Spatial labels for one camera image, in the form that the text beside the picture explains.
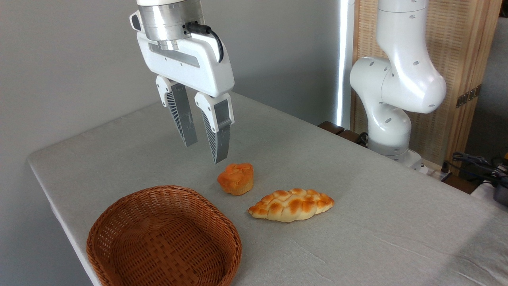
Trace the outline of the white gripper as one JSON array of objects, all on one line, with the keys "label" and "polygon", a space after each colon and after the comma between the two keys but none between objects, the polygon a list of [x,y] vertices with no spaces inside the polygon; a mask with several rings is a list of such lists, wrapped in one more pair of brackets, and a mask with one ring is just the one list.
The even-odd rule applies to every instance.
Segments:
[{"label": "white gripper", "polygon": [[191,33],[188,27],[195,28],[198,22],[181,22],[175,27],[183,32],[183,38],[172,42],[177,49],[164,50],[157,41],[147,38],[139,11],[130,16],[130,22],[147,67],[158,74],[160,100],[169,109],[185,146],[198,141],[185,87],[188,86],[199,91],[194,100],[201,109],[214,164],[223,161],[229,151],[230,125],[235,122],[227,93],[235,81],[224,43],[212,33]]}]

